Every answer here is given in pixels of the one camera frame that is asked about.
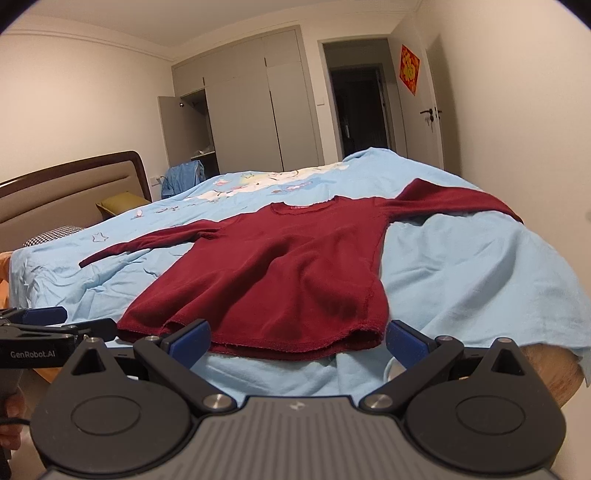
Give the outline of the person's left hand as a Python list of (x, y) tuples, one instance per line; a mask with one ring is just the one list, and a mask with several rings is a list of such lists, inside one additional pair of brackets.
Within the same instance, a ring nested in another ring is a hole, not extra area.
[[(1, 407), (4, 417), (22, 418), (26, 412), (26, 402), (22, 390), (17, 390), (4, 401)], [(23, 426), (20, 424), (2, 425), (0, 429), (1, 446), (16, 451), (21, 447)]]

